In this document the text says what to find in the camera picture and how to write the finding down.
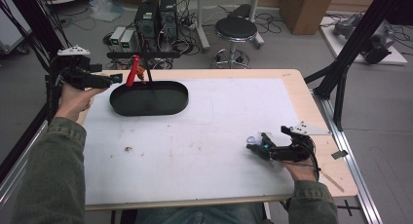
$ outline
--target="power supply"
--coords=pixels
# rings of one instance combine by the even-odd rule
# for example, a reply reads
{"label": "power supply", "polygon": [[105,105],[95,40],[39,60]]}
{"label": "power supply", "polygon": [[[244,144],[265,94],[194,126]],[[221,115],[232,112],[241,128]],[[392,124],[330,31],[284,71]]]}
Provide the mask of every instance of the power supply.
{"label": "power supply", "polygon": [[117,27],[115,32],[113,32],[112,36],[110,36],[110,50],[112,52],[121,52],[122,47],[121,47],[121,39],[122,36],[124,35],[126,28],[123,26]]}
{"label": "power supply", "polygon": [[138,46],[133,29],[125,30],[121,39],[121,46],[123,52],[137,52]]}

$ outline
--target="round stool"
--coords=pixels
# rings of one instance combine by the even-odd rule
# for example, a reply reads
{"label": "round stool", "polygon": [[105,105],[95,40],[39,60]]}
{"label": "round stool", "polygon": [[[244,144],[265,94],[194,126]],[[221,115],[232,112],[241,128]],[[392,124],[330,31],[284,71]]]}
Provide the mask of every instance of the round stool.
{"label": "round stool", "polygon": [[237,42],[252,41],[257,34],[255,24],[244,18],[225,18],[215,25],[215,33],[230,42],[230,50],[222,49],[213,58],[212,64],[218,68],[233,68],[234,64],[249,68],[249,57],[237,50]]}

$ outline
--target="red object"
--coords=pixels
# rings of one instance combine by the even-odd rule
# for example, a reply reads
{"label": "red object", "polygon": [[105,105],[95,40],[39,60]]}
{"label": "red object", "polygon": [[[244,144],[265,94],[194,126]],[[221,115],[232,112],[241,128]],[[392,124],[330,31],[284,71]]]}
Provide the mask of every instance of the red object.
{"label": "red object", "polygon": [[134,77],[136,76],[137,73],[137,66],[139,65],[139,56],[135,56],[133,60],[133,65],[131,66],[131,72],[128,76],[128,80],[126,83],[126,86],[131,87],[133,85]]}

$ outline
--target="sleeve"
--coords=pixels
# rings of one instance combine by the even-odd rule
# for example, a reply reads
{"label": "sleeve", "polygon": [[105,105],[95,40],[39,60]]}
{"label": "sleeve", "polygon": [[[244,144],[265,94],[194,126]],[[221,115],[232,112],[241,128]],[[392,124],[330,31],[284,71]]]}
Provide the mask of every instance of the sleeve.
{"label": "sleeve", "polygon": [[290,224],[338,223],[337,206],[328,188],[319,182],[296,181],[288,220]]}
{"label": "sleeve", "polygon": [[54,118],[28,157],[12,223],[84,223],[86,131]]}

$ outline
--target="black stool seat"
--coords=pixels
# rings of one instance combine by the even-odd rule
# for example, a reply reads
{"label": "black stool seat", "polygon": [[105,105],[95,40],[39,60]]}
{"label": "black stool seat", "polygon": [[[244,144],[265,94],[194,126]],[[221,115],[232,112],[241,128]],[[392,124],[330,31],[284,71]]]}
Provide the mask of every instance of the black stool seat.
{"label": "black stool seat", "polygon": [[257,33],[255,24],[244,18],[225,18],[215,25],[218,36],[233,41],[250,41]]}

